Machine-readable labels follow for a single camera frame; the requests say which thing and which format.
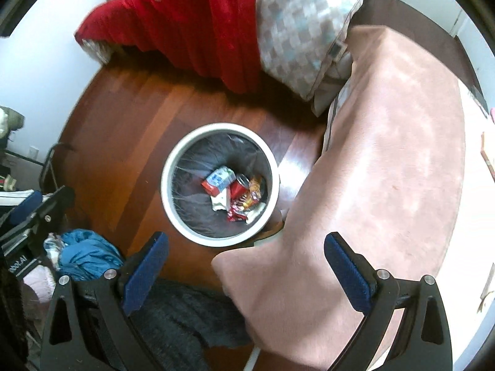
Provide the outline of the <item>pink fleece blanket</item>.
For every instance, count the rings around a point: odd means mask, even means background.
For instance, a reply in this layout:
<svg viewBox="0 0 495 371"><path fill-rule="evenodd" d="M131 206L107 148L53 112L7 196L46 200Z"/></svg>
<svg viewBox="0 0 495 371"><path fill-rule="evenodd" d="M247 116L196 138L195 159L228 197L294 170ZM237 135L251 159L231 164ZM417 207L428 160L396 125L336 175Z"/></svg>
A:
<svg viewBox="0 0 495 371"><path fill-rule="evenodd" d="M212 260L254 343L318 370L330 367L362 318L325 259L325 237L340 234L398 278L436 275L465 166L457 77L391 28L356 26L348 43L348 97L283 235Z"/></svg>

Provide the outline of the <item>orange yellow snack wrapper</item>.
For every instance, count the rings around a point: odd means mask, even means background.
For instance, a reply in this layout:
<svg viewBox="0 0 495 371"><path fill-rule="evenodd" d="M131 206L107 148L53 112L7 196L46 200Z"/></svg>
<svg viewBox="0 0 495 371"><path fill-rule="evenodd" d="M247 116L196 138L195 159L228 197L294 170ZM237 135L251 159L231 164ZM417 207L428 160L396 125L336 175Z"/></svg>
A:
<svg viewBox="0 0 495 371"><path fill-rule="evenodd" d="M264 178L260 175L251 178L247 188L249 189L249 192L244 202L244 208L246 211L249 211L258 205L262 200L265 191Z"/></svg>

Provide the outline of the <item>red blanket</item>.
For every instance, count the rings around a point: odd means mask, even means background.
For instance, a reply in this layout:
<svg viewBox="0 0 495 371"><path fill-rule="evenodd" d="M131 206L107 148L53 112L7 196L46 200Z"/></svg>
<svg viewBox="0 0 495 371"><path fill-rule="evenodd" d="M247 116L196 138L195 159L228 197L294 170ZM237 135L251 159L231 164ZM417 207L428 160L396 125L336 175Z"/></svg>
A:
<svg viewBox="0 0 495 371"><path fill-rule="evenodd" d="M157 50L177 68L253 93L261 72L256 15L256 0L109 0L75 40Z"/></svg>

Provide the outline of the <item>dark grey knit cloth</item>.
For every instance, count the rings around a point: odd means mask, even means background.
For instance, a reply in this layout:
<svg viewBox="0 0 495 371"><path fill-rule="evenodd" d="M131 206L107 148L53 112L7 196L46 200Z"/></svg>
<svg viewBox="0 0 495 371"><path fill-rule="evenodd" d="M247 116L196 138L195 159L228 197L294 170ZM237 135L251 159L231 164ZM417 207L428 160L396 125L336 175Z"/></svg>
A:
<svg viewBox="0 0 495 371"><path fill-rule="evenodd" d="M156 280L130 319L164 370L208 370L205 350L251 343L228 296L172 280Z"/></svg>

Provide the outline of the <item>red foil wrapper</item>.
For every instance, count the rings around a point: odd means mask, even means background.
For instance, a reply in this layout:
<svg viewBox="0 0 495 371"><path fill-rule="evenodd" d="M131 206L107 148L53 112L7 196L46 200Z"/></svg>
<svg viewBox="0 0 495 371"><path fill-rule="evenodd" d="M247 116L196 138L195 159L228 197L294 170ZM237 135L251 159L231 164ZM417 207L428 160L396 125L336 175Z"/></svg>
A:
<svg viewBox="0 0 495 371"><path fill-rule="evenodd" d="M230 203L227 210L227 219L230 222L246 220L248 217L244 208L244 202L248 196L249 189L236 181L229 186L229 191Z"/></svg>

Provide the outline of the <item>white round trash bin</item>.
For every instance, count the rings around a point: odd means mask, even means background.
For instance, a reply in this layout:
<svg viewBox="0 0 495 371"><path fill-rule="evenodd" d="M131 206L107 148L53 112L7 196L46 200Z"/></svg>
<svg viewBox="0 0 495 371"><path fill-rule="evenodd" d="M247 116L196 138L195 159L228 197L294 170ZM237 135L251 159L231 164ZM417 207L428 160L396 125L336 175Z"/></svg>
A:
<svg viewBox="0 0 495 371"><path fill-rule="evenodd" d="M169 221L187 240L208 247L238 245L271 218L279 171L267 143L245 126L201 126L168 156L161 199Z"/></svg>

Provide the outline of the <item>pure milk carton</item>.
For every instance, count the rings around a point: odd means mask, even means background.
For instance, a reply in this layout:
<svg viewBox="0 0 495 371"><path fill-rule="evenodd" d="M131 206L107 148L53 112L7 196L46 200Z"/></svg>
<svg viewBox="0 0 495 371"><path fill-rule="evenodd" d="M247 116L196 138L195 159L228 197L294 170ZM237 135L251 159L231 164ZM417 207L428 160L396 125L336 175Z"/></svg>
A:
<svg viewBox="0 0 495 371"><path fill-rule="evenodd" d="M204 179L201 185L209 195L216 197L235 179L236 174L233 170L227 166L221 166Z"/></svg>

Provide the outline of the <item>blue cloth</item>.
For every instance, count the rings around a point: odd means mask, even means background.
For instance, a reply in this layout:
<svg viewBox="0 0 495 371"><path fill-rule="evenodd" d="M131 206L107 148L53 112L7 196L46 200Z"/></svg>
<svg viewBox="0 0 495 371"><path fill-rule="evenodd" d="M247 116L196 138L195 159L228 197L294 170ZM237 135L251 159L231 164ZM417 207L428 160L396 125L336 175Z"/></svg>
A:
<svg viewBox="0 0 495 371"><path fill-rule="evenodd" d="M124 263L119 250L94 231L73 229L60 238L65 245L58 260L60 274L75 281L98 279L107 270L118 270Z"/></svg>

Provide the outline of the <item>patterned white mattress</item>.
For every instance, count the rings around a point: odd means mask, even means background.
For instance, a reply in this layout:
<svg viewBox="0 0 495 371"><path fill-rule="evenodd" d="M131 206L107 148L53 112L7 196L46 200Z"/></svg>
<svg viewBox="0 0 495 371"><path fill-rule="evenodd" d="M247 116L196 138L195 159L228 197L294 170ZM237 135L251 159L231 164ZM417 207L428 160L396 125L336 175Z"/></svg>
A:
<svg viewBox="0 0 495 371"><path fill-rule="evenodd" d="M363 0L256 0L262 70L299 98L315 94L347 46L347 29Z"/></svg>

